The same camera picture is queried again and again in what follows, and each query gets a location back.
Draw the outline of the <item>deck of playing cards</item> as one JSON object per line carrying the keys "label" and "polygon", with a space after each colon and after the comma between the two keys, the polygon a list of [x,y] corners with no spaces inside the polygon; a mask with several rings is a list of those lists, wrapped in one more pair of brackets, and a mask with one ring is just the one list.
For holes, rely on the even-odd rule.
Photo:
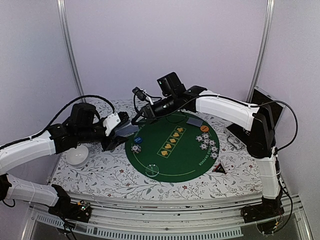
{"label": "deck of playing cards", "polygon": [[130,136],[139,131],[139,127],[136,125],[127,125],[123,128],[117,129],[115,131],[117,136],[126,137]]}

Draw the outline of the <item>stack of poker chips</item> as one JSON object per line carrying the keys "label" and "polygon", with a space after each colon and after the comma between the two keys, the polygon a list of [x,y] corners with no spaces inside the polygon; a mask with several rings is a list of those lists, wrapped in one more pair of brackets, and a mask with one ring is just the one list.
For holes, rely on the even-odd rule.
{"label": "stack of poker chips", "polygon": [[131,151],[135,154],[139,154],[142,151],[142,148],[140,145],[134,144],[131,146]]}

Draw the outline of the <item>blue small blind button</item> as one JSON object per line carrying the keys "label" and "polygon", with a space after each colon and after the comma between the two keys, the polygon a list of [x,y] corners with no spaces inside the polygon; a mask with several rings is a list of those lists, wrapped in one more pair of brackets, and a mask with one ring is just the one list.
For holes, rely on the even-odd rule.
{"label": "blue small blind button", "polygon": [[139,137],[139,136],[136,136],[133,138],[133,142],[135,144],[141,144],[143,142],[143,138]]}

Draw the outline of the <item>blue checkered playing card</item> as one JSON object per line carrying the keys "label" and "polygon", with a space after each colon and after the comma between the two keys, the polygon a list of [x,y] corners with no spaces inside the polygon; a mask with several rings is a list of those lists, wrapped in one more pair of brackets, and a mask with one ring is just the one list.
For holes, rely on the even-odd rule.
{"label": "blue checkered playing card", "polygon": [[189,117],[186,121],[186,124],[200,128],[203,125],[203,120],[194,117]]}

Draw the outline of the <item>clear round dealer button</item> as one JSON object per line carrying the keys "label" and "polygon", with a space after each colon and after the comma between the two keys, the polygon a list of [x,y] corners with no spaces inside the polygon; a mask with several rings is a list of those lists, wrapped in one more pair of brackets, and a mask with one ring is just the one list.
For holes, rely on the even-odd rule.
{"label": "clear round dealer button", "polygon": [[160,172],[159,167],[156,164],[149,164],[145,167],[145,174],[150,177],[156,177]]}

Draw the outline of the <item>orange big blind button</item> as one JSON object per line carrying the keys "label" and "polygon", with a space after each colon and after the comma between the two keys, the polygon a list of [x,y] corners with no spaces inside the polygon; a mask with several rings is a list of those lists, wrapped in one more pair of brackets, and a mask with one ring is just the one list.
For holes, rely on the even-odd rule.
{"label": "orange big blind button", "polygon": [[210,130],[210,128],[209,128],[207,125],[202,125],[202,126],[200,127],[200,130],[201,130],[203,133],[207,133],[207,132]]}

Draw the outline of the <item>black red triangular card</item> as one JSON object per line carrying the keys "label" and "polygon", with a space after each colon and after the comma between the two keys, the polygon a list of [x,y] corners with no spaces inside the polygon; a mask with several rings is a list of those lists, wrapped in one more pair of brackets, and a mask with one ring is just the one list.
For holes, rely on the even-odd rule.
{"label": "black red triangular card", "polygon": [[222,163],[219,163],[217,166],[214,167],[214,169],[212,170],[212,172],[214,173],[222,173],[222,174],[226,174],[226,170],[223,167]]}

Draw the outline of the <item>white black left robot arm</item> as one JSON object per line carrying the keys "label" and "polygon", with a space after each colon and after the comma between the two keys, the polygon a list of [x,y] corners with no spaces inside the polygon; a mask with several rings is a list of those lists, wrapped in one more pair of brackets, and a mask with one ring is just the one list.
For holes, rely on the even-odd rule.
{"label": "white black left robot arm", "polygon": [[[82,99],[95,98],[111,107],[111,114],[101,117],[92,104]],[[35,159],[58,155],[80,144],[100,143],[103,151],[115,149],[127,141],[115,129],[129,121],[127,112],[116,112],[113,104],[99,95],[83,95],[68,102],[40,132],[6,143],[0,147],[0,200],[22,200],[45,205],[57,216],[87,214],[88,202],[72,203],[68,193],[56,184],[41,185],[18,179],[8,172]]]}

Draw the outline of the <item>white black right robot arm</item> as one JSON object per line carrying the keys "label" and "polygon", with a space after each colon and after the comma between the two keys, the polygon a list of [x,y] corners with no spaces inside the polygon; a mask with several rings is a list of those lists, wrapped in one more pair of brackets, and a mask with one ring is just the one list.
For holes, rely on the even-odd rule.
{"label": "white black right robot arm", "polygon": [[153,101],[145,90],[135,87],[134,99],[146,101],[141,109],[136,109],[136,116],[131,121],[137,125],[138,118],[148,123],[168,117],[178,110],[209,114],[219,117],[249,132],[245,144],[247,152],[257,163],[262,182],[261,204],[245,206],[242,214],[245,217],[260,214],[269,218],[272,214],[283,212],[281,202],[284,189],[280,183],[280,165],[276,146],[276,131],[269,102],[252,104],[214,93],[205,87],[194,85],[186,88],[175,72],[157,80],[163,99]]}

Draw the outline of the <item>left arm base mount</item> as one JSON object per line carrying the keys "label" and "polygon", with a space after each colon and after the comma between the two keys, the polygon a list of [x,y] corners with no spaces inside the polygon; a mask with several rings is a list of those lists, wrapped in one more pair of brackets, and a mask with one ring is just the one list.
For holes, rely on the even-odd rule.
{"label": "left arm base mount", "polygon": [[87,201],[81,200],[78,203],[72,203],[70,198],[60,197],[54,206],[48,207],[48,213],[62,220],[88,223],[91,218],[92,208]]}

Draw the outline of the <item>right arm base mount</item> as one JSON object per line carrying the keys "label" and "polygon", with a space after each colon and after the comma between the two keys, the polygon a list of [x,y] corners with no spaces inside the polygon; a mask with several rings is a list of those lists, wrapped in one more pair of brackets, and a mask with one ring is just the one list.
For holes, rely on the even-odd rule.
{"label": "right arm base mount", "polygon": [[281,200],[262,197],[262,203],[246,205],[240,210],[245,223],[258,222],[272,218],[256,225],[263,235],[273,235],[283,220],[285,213]]}

